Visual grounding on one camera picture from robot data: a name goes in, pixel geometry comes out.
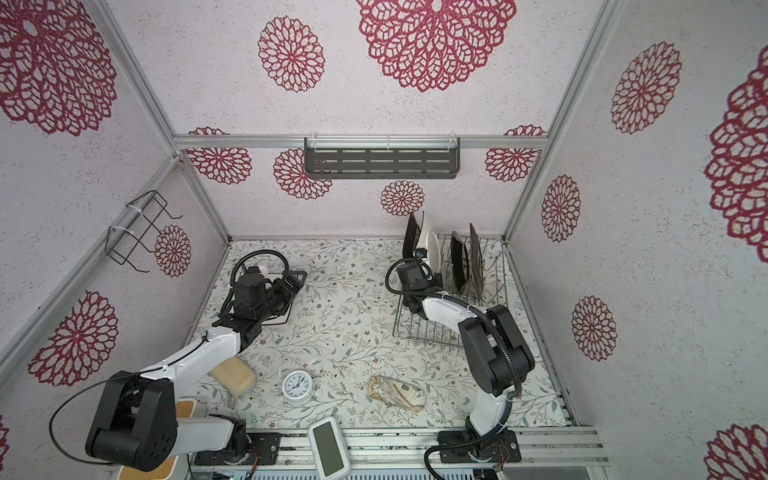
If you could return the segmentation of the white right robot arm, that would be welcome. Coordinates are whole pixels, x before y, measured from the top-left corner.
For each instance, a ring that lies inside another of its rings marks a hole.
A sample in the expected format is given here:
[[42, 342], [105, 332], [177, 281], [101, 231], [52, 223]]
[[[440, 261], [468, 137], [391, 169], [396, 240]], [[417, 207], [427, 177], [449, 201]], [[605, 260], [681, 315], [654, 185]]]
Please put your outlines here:
[[386, 289], [414, 300], [427, 320], [446, 326], [462, 342], [468, 369], [478, 387], [468, 417], [469, 443], [479, 443], [502, 433], [515, 399], [523, 393], [535, 359], [508, 307], [497, 304], [482, 309], [429, 284], [431, 268], [415, 258], [400, 259], [385, 273]]

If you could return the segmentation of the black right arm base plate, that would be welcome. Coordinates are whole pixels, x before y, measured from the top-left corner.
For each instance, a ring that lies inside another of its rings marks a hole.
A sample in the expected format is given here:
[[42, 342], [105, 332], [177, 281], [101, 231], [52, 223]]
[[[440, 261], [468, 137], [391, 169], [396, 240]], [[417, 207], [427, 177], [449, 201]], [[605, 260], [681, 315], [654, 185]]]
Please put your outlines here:
[[455, 444], [474, 440], [476, 435], [466, 430], [441, 431], [437, 441], [440, 461], [445, 464], [464, 463], [518, 463], [522, 459], [521, 450], [515, 433], [504, 428], [492, 437], [472, 445], [455, 447]]

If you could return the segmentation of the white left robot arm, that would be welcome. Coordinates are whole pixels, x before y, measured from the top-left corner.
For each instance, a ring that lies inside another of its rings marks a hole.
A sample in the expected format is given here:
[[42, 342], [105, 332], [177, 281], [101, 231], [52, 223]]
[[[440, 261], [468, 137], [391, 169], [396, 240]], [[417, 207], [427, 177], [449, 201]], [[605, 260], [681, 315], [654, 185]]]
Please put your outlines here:
[[191, 386], [249, 347], [265, 321], [288, 312], [306, 272], [269, 282], [258, 269], [232, 281], [219, 319], [200, 338], [142, 372], [120, 371], [106, 381], [86, 442], [96, 459], [149, 472], [170, 457], [213, 455], [245, 461], [252, 442], [242, 420], [225, 415], [188, 419], [176, 404]]

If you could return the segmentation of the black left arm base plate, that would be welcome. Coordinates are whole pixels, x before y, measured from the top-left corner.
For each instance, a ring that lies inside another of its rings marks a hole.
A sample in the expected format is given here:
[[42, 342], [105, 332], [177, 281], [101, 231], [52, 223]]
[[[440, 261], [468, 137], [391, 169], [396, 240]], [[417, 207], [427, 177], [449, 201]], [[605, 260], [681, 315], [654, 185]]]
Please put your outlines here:
[[246, 433], [231, 441], [224, 449], [202, 451], [194, 455], [196, 466], [274, 465], [282, 435], [280, 433]]

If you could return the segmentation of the white square plate black rim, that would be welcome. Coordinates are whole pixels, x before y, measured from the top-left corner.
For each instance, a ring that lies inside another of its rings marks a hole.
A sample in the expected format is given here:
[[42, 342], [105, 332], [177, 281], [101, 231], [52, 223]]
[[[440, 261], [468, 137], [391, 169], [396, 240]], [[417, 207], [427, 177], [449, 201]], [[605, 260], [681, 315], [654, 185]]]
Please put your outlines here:
[[306, 271], [289, 270], [271, 284], [259, 306], [264, 325], [283, 325], [287, 322], [293, 301], [304, 287], [307, 276]]

